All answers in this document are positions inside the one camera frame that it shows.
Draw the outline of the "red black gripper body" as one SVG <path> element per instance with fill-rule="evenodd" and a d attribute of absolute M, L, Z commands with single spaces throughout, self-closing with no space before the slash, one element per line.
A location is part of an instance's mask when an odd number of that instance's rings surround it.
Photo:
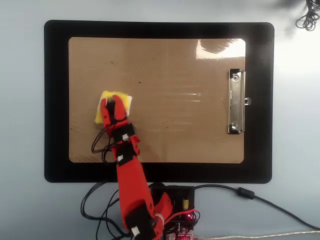
<path fill-rule="evenodd" d="M 140 154 L 138 143 L 141 141 L 137 136 L 132 123 L 128 121 L 118 122 L 117 124 L 108 125 L 106 129 L 107 135 L 113 139 L 113 144 L 110 147 L 112 153 L 116 155 L 118 151 L 125 145 L 132 145 L 133 152 L 136 155 Z"/>

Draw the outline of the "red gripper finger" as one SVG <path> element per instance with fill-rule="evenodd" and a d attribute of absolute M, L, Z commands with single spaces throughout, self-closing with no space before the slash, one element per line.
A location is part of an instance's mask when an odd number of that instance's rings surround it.
<path fill-rule="evenodd" d="M 110 126 L 116 122 L 115 105 L 116 103 L 113 100 L 108 100 L 107 98 L 101 100 L 100 112 L 104 127 Z"/>
<path fill-rule="evenodd" d="M 111 122 L 117 123 L 126 119 L 127 113 L 122 99 L 118 95 L 113 95 L 111 101 Z"/>

